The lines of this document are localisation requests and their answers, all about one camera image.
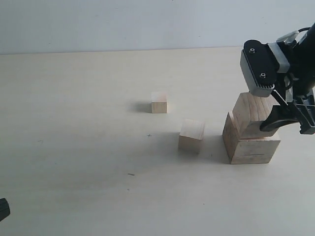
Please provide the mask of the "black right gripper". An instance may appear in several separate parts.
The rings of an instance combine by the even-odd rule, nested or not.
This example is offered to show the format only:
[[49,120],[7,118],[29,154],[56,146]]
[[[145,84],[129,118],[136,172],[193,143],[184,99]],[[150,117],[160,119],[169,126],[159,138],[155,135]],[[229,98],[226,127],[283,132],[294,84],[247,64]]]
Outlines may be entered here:
[[300,123],[300,133],[315,133],[315,44],[292,42],[285,44],[284,54],[290,69],[280,74],[272,96],[274,105],[268,118],[260,125],[260,131],[271,132],[285,125]]

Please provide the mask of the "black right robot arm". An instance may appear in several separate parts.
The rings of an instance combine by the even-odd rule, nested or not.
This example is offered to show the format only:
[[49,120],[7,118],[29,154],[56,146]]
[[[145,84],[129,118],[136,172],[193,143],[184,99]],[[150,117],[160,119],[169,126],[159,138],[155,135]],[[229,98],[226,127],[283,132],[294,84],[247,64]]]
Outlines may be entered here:
[[277,39],[276,45],[289,68],[277,72],[275,88],[271,95],[278,105],[272,107],[268,118],[260,125],[260,130],[271,132],[285,125],[300,124],[300,134],[315,133],[315,27],[302,28],[305,32],[300,40],[296,36]]

